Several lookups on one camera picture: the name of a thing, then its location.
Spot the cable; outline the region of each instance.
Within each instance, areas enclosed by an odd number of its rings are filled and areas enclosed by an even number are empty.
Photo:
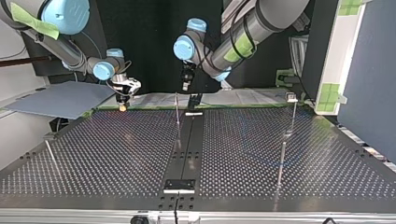
[[[5,59],[10,59],[10,58],[13,58],[13,57],[17,57],[17,56],[23,54],[25,51],[26,51],[26,46],[23,47],[23,49],[20,52],[18,52],[16,54],[13,54],[13,55],[10,55],[10,56],[7,56],[7,57],[2,57],[2,58],[0,58],[0,60],[5,60]]]
[[[74,72],[73,74],[75,75],[75,80],[76,80],[76,82],[78,82],[77,73],[76,73],[76,72]]]
[[[244,18],[243,18],[243,20],[244,20],[244,21],[243,21],[243,23],[244,23],[244,31],[245,31],[245,34],[247,34],[247,39],[249,40],[250,44],[252,45],[252,47],[253,47],[253,49],[254,49],[254,50],[252,51],[252,54],[251,54],[249,57],[243,56],[242,53],[239,52],[238,48],[236,47],[235,41],[234,41],[234,39],[233,39],[233,27],[234,27],[234,25],[235,25],[236,19],[238,18],[238,15],[239,15],[239,13],[241,13],[242,9],[248,4],[248,2],[250,2],[250,0],[245,1],[245,2],[241,5],[241,7],[239,7],[239,8],[236,10],[235,15],[233,16],[233,21],[231,22],[231,28],[230,28],[230,40],[231,40],[231,44],[233,45],[233,50],[235,51],[235,53],[236,53],[242,60],[246,60],[246,59],[251,58],[251,57],[254,55],[254,53],[256,53],[256,50],[257,50],[257,47],[256,47],[256,45],[254,44],[253,38],[252,38],[252,36],[251,36],[251,34],[250,34],[250,31],[248,30],[248,23],[247,23],[247,21],[246,21],[246,17],[245,17],[245,16],[244,16]]]
[[[131,67],[131,65],[132,65],[132,61],[127,61],[127,62],[125,63],[125,67],[124,67],[121,71],[119,71],[118,73],[121,74],[121,73],[126,72],[126,70],[127,70],[129,67]]]
[[[303,87],[303,91],[305,92],[306,96],[309,98],[313,106],[316,106],[317,104],[315,103],[314,99],[309,95],[308,91],[305,88],[305,85],[303,83],[303,80],[301,79],[301,74],[297,71],[297,64],[295,62],[294,54],[291,49],[291,39],[289,39],[289,46],[290,46],[290,55],[291,55],[291,61],[293,62],[294,67],[296,68],[296,77],[299,79],[301,86]]]
[[[178,204],[178,196],[180,195],[180,193],[177,194],[177,199],[176,199],[176,203],[175,203],[175,210],[174,210],[174,215],[175,215],[175,224],[178,224],[178,216],[177,216],[177,204]]]
[[[59,132],[59,130],[61,129],[61,118],[58,118],[58,122],[56,123],[56,133]]]
[[[99,53],[100,59],[103,59],[102,53],[100,52],[98,46],[97,46],[96,43],[93,41],[93,39],[92,39],[89,35],[85,34],[85,32],[81,32],[81,33],[84,34],[85,36],[87,36],[87,38],[88,38],[89,40],[91,40],[91,42],[93,43],[93,45],[95,46],[96,50],[97,50],[98,53]]]
[[[234,24],[235,24],[236,18],[238,17],[239,13],[240,13],[240,12],[242,11],[242,9],[247,5],[247,3],[248,3],[249,1],[250,1],[250,0],[247,0],[247,1],[246,1],[243,5],[241,5],[241,7],[238,8],[238,10],[235,12],[235,15],[234,15],[234,17],[233,17],[233,21],[232,21],[232,23],[231,23],[231,30],[230,30],[230,38],[231,38],[231,42],[232,42],[232,44],[233,44],[233,50],[236,52],[236,54],[238,54],[238,56],[240,56],[240,58],[241,58],[242,60],[240,60],[239,63],[238,63],[237,65],[235,65],[234,67],[232,67],[231,69],[221,70],[221,69],[217,68],[217,67],[212,63],[212,59],[210,59],[210,60],[207,59],[207,56],[209,55],[211,49],[204,45],[204,56],[205,56],[204,58],[201,57],[200,51],[197,50],[197,52],[198,52],[198,59],[199,59],[199,63],[197,64],[197,67],[201,67],[201,69],[204,70],[202,64],[204,63],[204,61],[207,61],[207,63],[209,64],[209,66],[210,66],[212,69],[214,69],[214,70],[216,70],[217,72],[219,72],[219,73],[231,72],[233,69],[235,69],[235,68],[237,68],[239,65],[241,65],[242,62],[243,62],[245,59],[251,58],[251,57],[256,53],[256,51],[257,51],[257,46],[254,44],[253,38],[252,38],[252,36],[251,36],[251,34],[250,34],[250,31],[248,30],[248,23],[247,23],[247,21],[246,21],[246,17],[245,17],[245,16],[244,16],[244,19],[243,19],[243,20],[244,20],[244,31],[245,31],[245,33],[247,34],[247,38],[248,38],[250,44],[251,44],[252,47],[253,47],[252,54],[251,54],[249,57],[244,57],[244,56],[239,52],[239,50],[237,49],[237,47],[236,47],[236,45],[235,45],[235,43],[234,43],[234,41],[233,41],[233,26],[234,26]],[[183,34],[183,35],[187,36],[189,39],[192,39],[191,36],[189,36],[189,35],[187,35],[187,34]],[[196,49],[198,49],[197,46],[196,46],[196,44],[195,44],[195,42],[192,41],[192,43],[193,43],[194,47],[195,47]]]

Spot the black curtain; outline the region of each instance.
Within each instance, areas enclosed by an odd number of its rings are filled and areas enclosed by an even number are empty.
[[[220,43],[222,0],[97,0],[109,48],[124,50],[133,62],[128,76],[142,82],[140,94],[181,92],[181,61],[173,45],[193,17],[208,24],[206,41]],[[219,83],[197,72],[195,92],[215,92]]]

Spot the gray panel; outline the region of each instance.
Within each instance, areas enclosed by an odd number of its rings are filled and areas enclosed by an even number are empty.
[[[316,0],[315,3],[302,77],[306,91],[313,99],[317,98],[337,6],[338,0]]]
[[[396,162],[396,1],[366,5],[338,120],[368,145]]]
[[[43,150],[4,170],[0,207],[157,210],[177,135],[176,111],[97,112],[51,143],[56,163]]]
[[[396,212],[396,174],[363,152],[325,118],[298,108],[206,110],[202,158],[186,162],[184,179],[198,178],[199,211]],[[287,142],[282,186],[280,149]]]
[[[114,94],[108,86],[84,82],[65,82],[7,105],[13,111],[77,119]]]

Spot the workbench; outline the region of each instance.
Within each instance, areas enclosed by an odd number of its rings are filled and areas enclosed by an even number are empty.
[[[396,174],[308,107],[297,107],[293,125],[292,106],[178,114],[179,125],[176,110],[100,110],[75,121],[0,172],[0,223],[51,211],[396,220]],[[169,180],[193,181],[193,193],[164,193]]]

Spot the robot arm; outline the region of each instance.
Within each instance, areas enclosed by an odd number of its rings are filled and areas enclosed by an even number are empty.
[[[108,49],[105,59],[87,57],[74,43],[59,35],[54,39],[12,19],[11,3],[22,7],[38,20],[58,27],[60,34],[76,35],[88,23],[90,4],[88,0],[0,0],[0,20],[11,28],[30,36],[36,43],[62,60],[65,68],[94,74],[117,93],[120,110],[125,110],[132,95],[141,87],[139,81],[128,78],[121,49]]]
[[[188,67],[183,69],[183,74],[190,74],[195,67],[202,67],[215,80],[223,81],[233,66],[251,57],[256,46],[268,36],[292,25],[308,2],[309,0],[257,0],[256,6],[242,18],[242,22],[235,28],[232,27],[230,36],[214,51],[204,45],[206,23],[199,19],[189,20],[187,31],[174,45],[175,55],[185,62],[184,67]],[[190,85],[189,77],[192,76],[183,77],[184,90]]]

